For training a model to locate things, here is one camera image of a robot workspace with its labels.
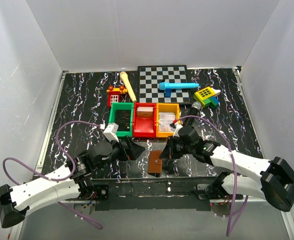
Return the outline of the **brown leather card holder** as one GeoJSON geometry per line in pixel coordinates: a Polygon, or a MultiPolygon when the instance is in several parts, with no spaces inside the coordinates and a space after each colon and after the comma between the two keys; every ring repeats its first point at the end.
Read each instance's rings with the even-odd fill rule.
{"type": "Polygon", "coordinates": [[[152,150],[149,154],[147,173],[161,174],[163,170],[163,161],[160,158],[161,150],[152,150]]]}

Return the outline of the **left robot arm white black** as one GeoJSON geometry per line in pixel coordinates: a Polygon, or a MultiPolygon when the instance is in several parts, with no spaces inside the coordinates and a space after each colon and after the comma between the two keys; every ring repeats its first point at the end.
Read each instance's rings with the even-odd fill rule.
{"type": "Polygon", "coordinates": [[[129,136],[118,141],[104,140],[43,177],[16,186],[0,186],[1,227],[11,228],[31,213],[61,201],[106,200],[108,186],[92,183],[96,169],[116,160],[135,161],[144,151],[129,136]]]}

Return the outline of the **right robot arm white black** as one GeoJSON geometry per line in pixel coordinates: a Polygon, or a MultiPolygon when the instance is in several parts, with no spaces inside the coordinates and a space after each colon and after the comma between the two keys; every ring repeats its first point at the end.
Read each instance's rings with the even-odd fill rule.
{"type": "Polygon", "coordinates": [[[160,154],[163,160],[176,160],[192,155],[201,163],[236,172],[223,172],[205,190],[224,199],[232,193],[266,200],[274,208],[289,212],[294,205],[294,170],[288,162],[255,158],[229,149],[218,142],[203,140],[190,125],[183,126],[167,138],[160,154]]]}

